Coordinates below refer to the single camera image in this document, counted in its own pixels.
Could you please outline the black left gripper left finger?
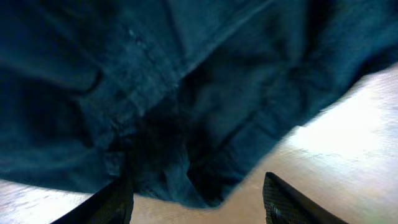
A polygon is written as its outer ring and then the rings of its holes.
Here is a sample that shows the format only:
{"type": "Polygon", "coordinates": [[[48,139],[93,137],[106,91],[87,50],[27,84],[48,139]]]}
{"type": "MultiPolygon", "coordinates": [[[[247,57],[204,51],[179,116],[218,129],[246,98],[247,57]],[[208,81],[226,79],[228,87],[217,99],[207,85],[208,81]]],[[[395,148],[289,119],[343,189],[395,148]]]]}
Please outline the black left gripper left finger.
{"type": "Polygon", "coordinates": [[[52,224],[129,224],[133,208],[131,179],[123,176],[52,224]]]}

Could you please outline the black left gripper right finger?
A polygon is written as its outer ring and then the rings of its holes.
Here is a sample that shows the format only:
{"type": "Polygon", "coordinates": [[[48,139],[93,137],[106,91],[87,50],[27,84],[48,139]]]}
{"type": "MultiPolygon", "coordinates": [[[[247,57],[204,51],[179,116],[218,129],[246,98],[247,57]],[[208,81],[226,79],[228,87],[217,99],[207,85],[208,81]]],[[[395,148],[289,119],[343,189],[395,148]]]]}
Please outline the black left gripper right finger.
{"type": "Polygon", "coordinates": [[[262,189],[267,224],[347,224],[272,172],[262,189]]]}

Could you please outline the navy blue shorts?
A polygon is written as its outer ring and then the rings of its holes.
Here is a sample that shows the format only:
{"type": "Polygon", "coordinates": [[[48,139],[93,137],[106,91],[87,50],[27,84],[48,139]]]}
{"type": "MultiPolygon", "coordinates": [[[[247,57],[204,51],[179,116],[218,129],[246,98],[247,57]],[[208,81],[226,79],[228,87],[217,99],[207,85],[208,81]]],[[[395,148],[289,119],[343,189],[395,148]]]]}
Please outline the navy blue shorts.
{"type": "Polygon", "coordinates": [[[397,62],[397,2],[1,2],[1,178],[223,203],[294,127],[397,62]]]}

